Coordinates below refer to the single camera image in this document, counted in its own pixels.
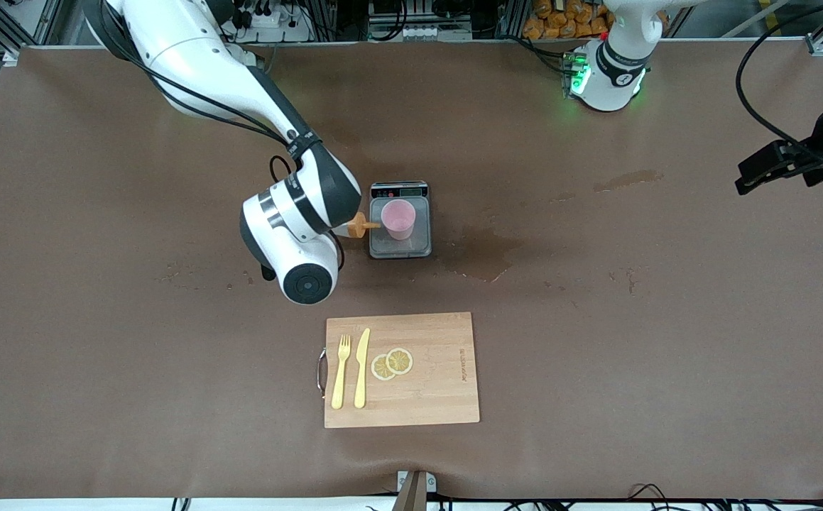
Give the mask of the silver digital kitchen scale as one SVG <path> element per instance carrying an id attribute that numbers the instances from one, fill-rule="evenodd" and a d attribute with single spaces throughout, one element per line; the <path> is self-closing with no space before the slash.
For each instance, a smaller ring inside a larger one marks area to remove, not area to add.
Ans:
<path id="1" fill-rule="evenodd" d="M 370 187 L 369 219 L 381 224 L 380 212 L 392 199 L 408 200 L 415 206 L 417 220 L 411 237 L 392 239 L 382 226 L 369 232 L 369 255 L 375 259 L 426 258 L 432 252 L 430 185 L 424 181 L 392 181 Z"/>

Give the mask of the yellow plastic knife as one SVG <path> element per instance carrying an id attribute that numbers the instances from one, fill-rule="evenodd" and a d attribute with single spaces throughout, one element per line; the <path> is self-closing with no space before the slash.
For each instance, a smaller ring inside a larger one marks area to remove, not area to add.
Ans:
<path id="1" fill-rule="evenodd" d="M 354 389 L 354 407 L 362 410 L 366 406 L 366 374 L 368 374 L 368 349 L 370 329 L 363 330 L 357 343 L 355 359 L 357 362 L 357 378 Z"/>

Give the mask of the yellow plastic fork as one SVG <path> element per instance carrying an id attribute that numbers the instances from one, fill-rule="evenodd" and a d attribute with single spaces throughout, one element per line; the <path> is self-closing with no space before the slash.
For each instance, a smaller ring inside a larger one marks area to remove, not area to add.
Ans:
<path id="1" fill-rule="evenodd" d="M 339 339 L 339 348 L 337 349 L 337 365 L 336 378 L 334 378 L 334 389 L 331 397 L 331 407 L 334 410 L 343 408 L 345 401 L 345 371 L 347 359 L 351 355 L 351 336 L 349 334 L 342 334 Z"/>

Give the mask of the pink paper cup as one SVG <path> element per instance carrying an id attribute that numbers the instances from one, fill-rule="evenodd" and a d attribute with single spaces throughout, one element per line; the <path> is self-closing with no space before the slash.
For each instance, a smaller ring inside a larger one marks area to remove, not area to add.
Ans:
<path id="1" fill-rule="evenodd" d="M 380 212 L 382 226 L 392 239 L 402 241 L 411 237 L 417 212 L 408 200 L 392 199 L 384 204 Z"/>

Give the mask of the brown table cover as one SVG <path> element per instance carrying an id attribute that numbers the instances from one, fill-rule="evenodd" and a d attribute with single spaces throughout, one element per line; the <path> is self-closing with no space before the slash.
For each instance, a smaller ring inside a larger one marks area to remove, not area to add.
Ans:
<path id="1" fill-rule="evenodd" d="M 261 279 L 271 140 L 102 49 L 0 71 L 0 498 L 823 498 L 823 184 L 740 197 L 746 42 L 665 42 L 602 114 L 515 43 L 278 50 L 363 188 L 430 184 L 429 258 L 347 241 L 333 295 Z M 330 430 L 329 318 L 470 312 L 481 418 Z"/>

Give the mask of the wooden cutting board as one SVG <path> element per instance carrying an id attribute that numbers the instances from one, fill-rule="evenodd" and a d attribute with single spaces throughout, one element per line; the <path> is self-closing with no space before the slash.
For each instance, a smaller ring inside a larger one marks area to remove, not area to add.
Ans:
<path id="1" fill-rule="evenodd" d="M 366 328 L 370 329 L 366 406 L 356 410 L 355 352 Z M 351 355 L 345 371 L 344 405 L 334 410 L 331 403 L 342 334 L 351 336 Z M 389 381 L 376 379 L 370 363 L 397 347 L 411 353 L 413 368 Z M 329 318 L 325 349 L 326 428 L 437 426 L 480 420 L 475 336 L 469 312 Z"/>

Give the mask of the white power strip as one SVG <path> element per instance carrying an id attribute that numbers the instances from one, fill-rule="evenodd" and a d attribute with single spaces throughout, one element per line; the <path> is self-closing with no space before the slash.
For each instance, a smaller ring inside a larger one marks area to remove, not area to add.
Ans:
<path id="1" fill-rule="evenodd" d="M 237 43 L 304 43 L 317 40 L 310 12 L 285 0 L 234 0 L 232 19 L 223 25 Z"/>

